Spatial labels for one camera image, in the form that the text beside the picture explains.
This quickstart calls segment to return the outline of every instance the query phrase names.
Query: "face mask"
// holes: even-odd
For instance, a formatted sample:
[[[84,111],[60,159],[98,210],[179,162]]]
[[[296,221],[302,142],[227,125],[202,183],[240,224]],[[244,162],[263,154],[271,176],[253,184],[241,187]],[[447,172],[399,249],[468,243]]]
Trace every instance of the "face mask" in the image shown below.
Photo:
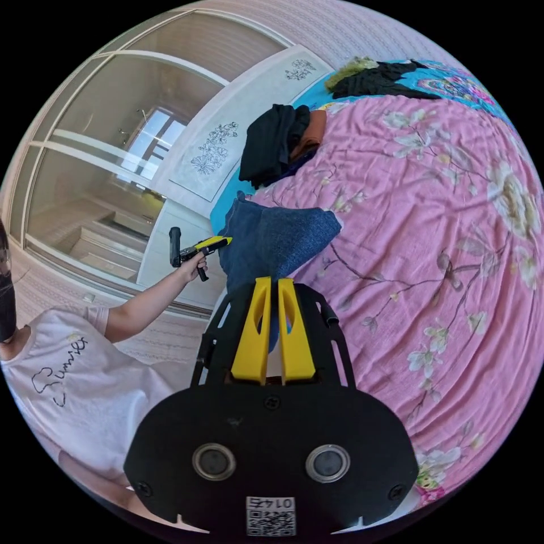
[[[16,328],[15,289],[11,272],[0,273],[0,342],[10,339]]]

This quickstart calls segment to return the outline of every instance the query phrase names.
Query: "brown cloth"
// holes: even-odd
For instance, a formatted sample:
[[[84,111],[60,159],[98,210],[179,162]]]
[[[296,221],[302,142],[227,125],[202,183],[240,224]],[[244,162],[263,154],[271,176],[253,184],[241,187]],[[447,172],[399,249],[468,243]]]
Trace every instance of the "brown cloth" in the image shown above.
[[[327,123],[327,112],[318,109],[310,112],[310,124],[304,131],[299,144],[291,151],[289,159],[291,162],[302,157],[305,153],[315,147],[319,147],[325,135],[325,125]]]

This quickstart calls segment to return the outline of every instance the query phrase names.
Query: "pink floral bedspread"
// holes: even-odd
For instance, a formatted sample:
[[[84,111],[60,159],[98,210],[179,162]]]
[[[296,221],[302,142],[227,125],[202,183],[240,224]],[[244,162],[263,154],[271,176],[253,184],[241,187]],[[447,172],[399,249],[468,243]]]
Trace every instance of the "pink floral bedspread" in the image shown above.
[[[544,359],[544,197],[517,134],[450,100],[336,104],[316,157],[251,198],[336,213],[294,278],[338,313],[358,388],[404,422],[420,506],[466,482]]]

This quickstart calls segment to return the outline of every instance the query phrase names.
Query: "olive green cloth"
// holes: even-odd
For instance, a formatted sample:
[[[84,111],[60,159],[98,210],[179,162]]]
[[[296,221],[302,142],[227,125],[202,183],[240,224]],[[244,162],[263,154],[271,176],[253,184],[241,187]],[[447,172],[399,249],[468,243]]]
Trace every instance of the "olive green cloth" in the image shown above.
[[[327,92],[333,92],[335,85],[342,79],[358,74],[363,70],[368,70],[369,68],[378,68],[378,63],[369,57],[354,57],[346,66],[342,66],[325,82]]]

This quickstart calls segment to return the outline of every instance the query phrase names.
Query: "screw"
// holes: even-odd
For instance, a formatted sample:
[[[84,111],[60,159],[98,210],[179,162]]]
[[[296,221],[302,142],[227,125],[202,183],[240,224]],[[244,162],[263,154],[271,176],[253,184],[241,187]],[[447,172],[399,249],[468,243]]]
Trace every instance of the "screw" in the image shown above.
[[[406,491],[406,487],[402,484],[399,484],[398,486],[395,486],[389,491],[388,499],[389,500],[399,500],[404,492]]]
[[[277,410],[280,404],[279,397],[276,397],[275,395],[270,395],[265,398],[265,408],[268,410]]]
[[[151,487],[146,482],[138,482],[136,488],[144,497],[150,497],[153,494]]]

